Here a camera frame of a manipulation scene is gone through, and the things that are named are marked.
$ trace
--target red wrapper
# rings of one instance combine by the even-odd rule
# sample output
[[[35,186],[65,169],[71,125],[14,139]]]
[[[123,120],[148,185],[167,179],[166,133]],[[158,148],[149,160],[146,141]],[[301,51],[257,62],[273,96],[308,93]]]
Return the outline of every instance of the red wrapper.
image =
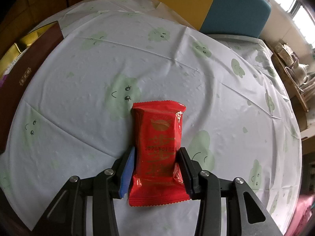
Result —
[[[175,162],[181,147],[183,104],[175,101],[134,103],[137,150],[130,206],[154,206],[190,199]]]

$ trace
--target silver screw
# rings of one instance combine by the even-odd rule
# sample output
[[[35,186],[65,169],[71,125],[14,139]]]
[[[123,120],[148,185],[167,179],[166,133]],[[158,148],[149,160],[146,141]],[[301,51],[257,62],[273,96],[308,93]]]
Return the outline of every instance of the silver screw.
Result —
[[[209,176],[210,172],[208,170],[201,170],[200,171],[200,175],[202,175],[202,176]]]
[[[77,176],[72,176],[72,177],[70,177],[70,179],[69,179],[69,181],[71,182],[71,183],[75,183],[76,181],[78,181],[79,180],[79,178],[77,177]]]
[[[235,181],[236,181],[238,184],[244,183],[244,179],[242,179],[241,177],[235,178]]]
[[[112,170],[112,169],[106,169],[106,170],[104,171],[104,173],[105,173],[105,175],[110,176],[110,175],[114,174],[114,170]]]

